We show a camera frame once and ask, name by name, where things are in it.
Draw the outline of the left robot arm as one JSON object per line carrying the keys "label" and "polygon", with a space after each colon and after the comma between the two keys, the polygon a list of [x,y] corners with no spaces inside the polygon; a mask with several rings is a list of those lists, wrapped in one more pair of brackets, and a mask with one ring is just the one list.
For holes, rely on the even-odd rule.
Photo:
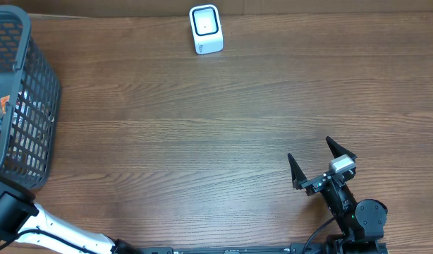
{"label": "left robot arm", "polygon": [[29,243],[57,253],[142,254],[121,239],[76,227],[35,202],[35,195],[0,176],[0,250],[12,243]]}

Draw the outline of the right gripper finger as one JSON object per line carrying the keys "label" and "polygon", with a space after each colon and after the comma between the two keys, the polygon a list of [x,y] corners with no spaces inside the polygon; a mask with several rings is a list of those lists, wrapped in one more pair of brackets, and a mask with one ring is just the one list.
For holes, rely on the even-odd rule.
{"label": "right gripper finger", "polygon": [[327,136],[325,138],[327,145],[329,146],[329,149],[331,150],[332,155],[334,158],[341,157],[343,155],[349,156],[351,159],[357,159],[357,155],[351,152],[350,150],[347,150],[343,146],[339,145],[334,139]]}
{"label": "right gripper finger", "polygon": [[307,182],[307,178],[304,175],[302,169],[299,167],[295,158],[291,153],[288,153],[288,161],[291,167],[292,184],[294,188],[302,188],[303,184]]}

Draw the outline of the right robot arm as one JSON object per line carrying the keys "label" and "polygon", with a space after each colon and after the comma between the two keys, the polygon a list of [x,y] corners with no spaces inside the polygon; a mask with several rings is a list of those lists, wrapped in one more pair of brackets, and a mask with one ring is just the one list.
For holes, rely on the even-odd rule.
{"label": "right robot arm", "polygon": [[[307,179],[292,154],[288,154],[293,187],[304,189],[308,196],[321,193],[332,218],[316,229],[305,243],[292,243],[291,253],[387,253],[384,237],[388,209],[375,199],[357,201],[347,182],[354,178],[357,155],[326,137],[333,159],[328,171],[311,180]],[[329,235],[323,243],[313,243],[315,236],[330,223],[336,222],[341,230]]]}

